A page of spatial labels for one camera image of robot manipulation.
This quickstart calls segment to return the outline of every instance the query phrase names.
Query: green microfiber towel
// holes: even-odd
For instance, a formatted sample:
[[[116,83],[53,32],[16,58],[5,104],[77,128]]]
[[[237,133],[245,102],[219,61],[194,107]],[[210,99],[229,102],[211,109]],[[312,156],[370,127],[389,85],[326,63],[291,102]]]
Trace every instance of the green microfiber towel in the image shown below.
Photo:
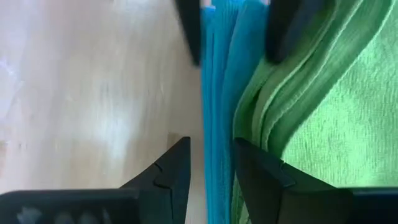
[[[258,65],[234,137],[337,187],[398,185],[394,3],[327,1],[286,61]],[[236,179],[233,191],[232,221],[247,223]]]

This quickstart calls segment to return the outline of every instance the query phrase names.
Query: blue fabric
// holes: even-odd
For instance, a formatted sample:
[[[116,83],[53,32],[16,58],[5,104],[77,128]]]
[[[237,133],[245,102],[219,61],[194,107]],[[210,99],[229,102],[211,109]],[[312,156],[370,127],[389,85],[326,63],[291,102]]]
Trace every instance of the blue fabric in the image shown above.
[[[234,169],[232,122],[236,105],[264,55],[267,7],[230,0],[203,11],[202,95],[209,224],[231,223]]]

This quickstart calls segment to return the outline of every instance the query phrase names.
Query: light wood grain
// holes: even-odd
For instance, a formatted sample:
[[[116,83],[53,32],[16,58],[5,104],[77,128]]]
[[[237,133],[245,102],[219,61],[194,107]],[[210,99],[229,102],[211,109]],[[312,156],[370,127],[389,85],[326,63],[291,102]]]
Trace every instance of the light wood grain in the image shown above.
[[[187,223],[205,223],[200,71],[171,0],[0,0],[0,192],[119,187],[192,137]]]

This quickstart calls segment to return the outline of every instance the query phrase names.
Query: stack of towels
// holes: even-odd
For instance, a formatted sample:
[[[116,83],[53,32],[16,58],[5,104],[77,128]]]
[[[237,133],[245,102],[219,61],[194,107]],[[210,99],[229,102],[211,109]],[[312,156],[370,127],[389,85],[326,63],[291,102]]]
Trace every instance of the stack of towels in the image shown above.
[[[336,187],[398,185],[395,1],[326,0],[279,65],[264,58],[263,1],[203,9],[208,223],[250,222],[234,178],[236,137]]]

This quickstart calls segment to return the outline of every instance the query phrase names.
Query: folded towel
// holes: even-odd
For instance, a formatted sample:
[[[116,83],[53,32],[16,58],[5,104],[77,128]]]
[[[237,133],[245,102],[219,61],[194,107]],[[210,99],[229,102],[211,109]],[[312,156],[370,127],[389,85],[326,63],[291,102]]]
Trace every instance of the folded towel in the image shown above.
[[[281,157],[294,131],[310,116],[335,83],[348,70],[353,70],[351,68],[353,64],[357,66],[358,56],[379,33],[392,9],[392,0],[330,0],[326,3],[325,10],[314,18],[301,38],[297,49],[286,61],[278,66],[260,62],[236,110],[234,137],[244,137],[264,150]],[[374,67],[386,66],[385,62],[376,61],[375,57],[368,56],[366,60],[368,61],[364,63],[372,61],[375,64]],[[365,79],[368,73],[374,73],[375,70],[362,68],[361,72],[362,78]],[[359,171],[348,169],[344,170],[343,175],[341,172],[333,172],[340,170],[340,167],[336,166],[346,165],[347,157],[329,158],[330,151],[336,150],[336,147],[339,147],[339,151],[351,150],[348,148],[349,145],[344,145],[341,141],[336,145],[333,144],[334,142],[328,141],[334,139],[339,142],[335,135],[340,129],[345,128],[345,126],[336,126],[339,123],[336,120],[341,119],[337,117],[334,123],[328,121],[329,129],[324,128],[322,124],[329,119],[328,114],[333,114],[333,110],[337,109],[329,108],[324,112],[324,117],[317,123],[318,126],[302,131],[302,135],[296,138],[295,145],[286,151],[291,154],[288,155],[286,152],[283,154],[283,158],[287,162],[306,164],[299,167],[304,167],[304,171],[312,171],[311,174],[318,174],[316,177],[323,180],[325,177],[335,178],[331,184],[345,179],[349,172],[355,172],[355,175],[358,176]],[[345,107],[340,108],[340,111],[345,111]],[[367,125],[369,125],[369,121],[363,121],[363,126]],[[322,134],[325,135],[323,147],[312,147],[318,145],[314,142],[318,142],[317,138]],[[312,145],[308,145],[308,139],[311,139]],[[369,151],[371,151],[369,155],[373,156],[372,159],[376,159],[379,149],[373,148]],[[316,156],[313,156],[314,159],[309,162],[307,156],[311,153],[315,153]],[[335,161],[333,165],[328,163],[330,171],[328,174],[325,174],[323,169],[319,169],[323,165],[318,165],[321,162],[317,160],[318,158],[330,159],[328,162]],[[398,167],[388,163],[385,168]],[[236,211],[233,213],[233,223],[249,221],[236,181],[232,210]]]
[[[208,223],[230,223],[232,121],[236,105],[264,53],[266,7],[225,1],[204,11],[202,95]]]

